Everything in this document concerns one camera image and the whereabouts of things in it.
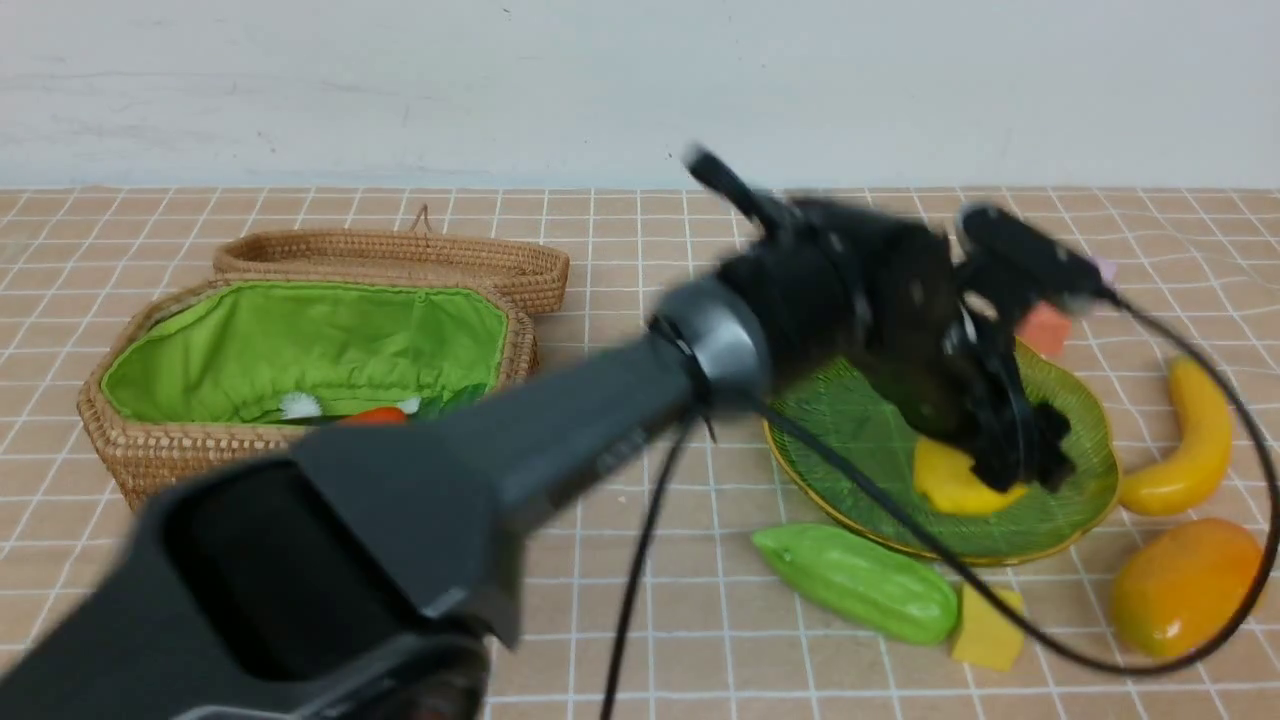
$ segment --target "wicker basket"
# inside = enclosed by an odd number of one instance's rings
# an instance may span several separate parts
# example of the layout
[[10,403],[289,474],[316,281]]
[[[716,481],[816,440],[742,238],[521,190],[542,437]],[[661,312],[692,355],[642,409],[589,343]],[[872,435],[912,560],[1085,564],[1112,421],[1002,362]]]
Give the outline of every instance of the wicker basket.
[[530,315],[559,310],[568,282],[566,252],[530,242],[439,234],[428,224],[425,206],[410,232],[261,232],[227,243],[214,255],[214,269],[220,273],[271,277],[316,268],[352,277],[484,284]]
[[[84,382],[78,401],[79,415],[90,439],[129,506],[138,509],[146,498],[180,478],[283,447],[306,432],[306,428],[284,425],[138,423],[123,418],[104,393],[104,377],[115,360],[151,328],[237,283],[269,279],[471,290],[508,318],[497,387],[520,382],[531,373],[536,368],[538,348],[534,324],[525,307],[536,313],[559,306],[563,281],[554,278],[567,275],[559,268],[567,270],[568,258],[556,250],[522,243],[454,238],[440,242],[434,237],[430,238],[430,252],[419,251],[413,255],[411,245],[421,241],[420,236],[408,233],[357,231],[250,236],[229,243],[218,255],[215,268],[219,273],[214,279],[156,300],[134,315]],[[474,247],[483,242],[495,247]],[[280,261],[244,259],[264,256]],[[416,258],[431,266],[424,272],[420,268],[388,264],[389,259],[398,256]],[[463,269],[449,277],[454,270],[449,264],[453,258],[463,263]],[[340,269],[334,259],[340,259]],[[246,265],[247,270],[230,272],[232,268]],[[504,283],[481,282],[479,278],[506,278],[507,287],[524,292],[524,304],[494,288]],[[521,282],[532,278],[541,279]]]

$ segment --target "white wall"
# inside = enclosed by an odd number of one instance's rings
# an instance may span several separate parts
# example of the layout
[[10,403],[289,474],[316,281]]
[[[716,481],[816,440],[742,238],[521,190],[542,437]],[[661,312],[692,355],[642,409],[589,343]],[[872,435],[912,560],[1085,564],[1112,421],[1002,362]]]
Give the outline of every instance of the white wall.
[[1277,0],[0,0],[0,184],[1280,186]]

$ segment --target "toy cucumber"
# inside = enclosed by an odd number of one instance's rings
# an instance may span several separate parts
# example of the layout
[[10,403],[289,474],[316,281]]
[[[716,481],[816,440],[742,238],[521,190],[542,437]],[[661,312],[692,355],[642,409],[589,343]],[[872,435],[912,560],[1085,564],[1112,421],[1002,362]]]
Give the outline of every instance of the toy cucumber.
[[951,634],[959,600],[932,568],[840,528],[758,530],[751,542],[791,589],[893,639],[937,644]]

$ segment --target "yellow toy food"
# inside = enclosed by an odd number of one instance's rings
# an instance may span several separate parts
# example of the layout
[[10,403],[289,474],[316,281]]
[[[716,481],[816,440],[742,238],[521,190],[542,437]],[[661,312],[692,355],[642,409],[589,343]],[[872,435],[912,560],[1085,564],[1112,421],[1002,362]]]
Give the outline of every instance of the yellow toy food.
[[1139,550],[1111,588],[1111,621],[1129,647],[1152,659],[1196,650],[1240,606],[1262,562],[1244,528],[1206,518]]
[[[1000,600],[1023,612],[1023,598],[1014,591],[992,588]],[[1023,651],[1023,632],[987,602],[973,585],[960,591],[960,630],[951,646],[951,659],[1007,673]]]
[[947,515],[991,515],[1027,495],[1027,486],[1020,483],[1006,493],[991,489],[970,470],[973,457],[927,437],[915,443],[914,465],[915,492]]
[[1167,459],[1120,479],[1120,505],[1139,515],[1178,515],[1208,500],[1231,462],[1226,396],[1190,357],[1169,368],[1183,439]]

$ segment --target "red vegetable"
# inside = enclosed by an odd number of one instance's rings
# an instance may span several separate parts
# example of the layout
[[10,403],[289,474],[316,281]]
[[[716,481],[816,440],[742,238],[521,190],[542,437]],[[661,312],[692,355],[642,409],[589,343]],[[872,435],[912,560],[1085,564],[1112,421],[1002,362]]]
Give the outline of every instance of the red vegetable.
[[339,425],[403,425],[406,423],[408,423],[408,415],[396,406],[374,407],[338,420]]

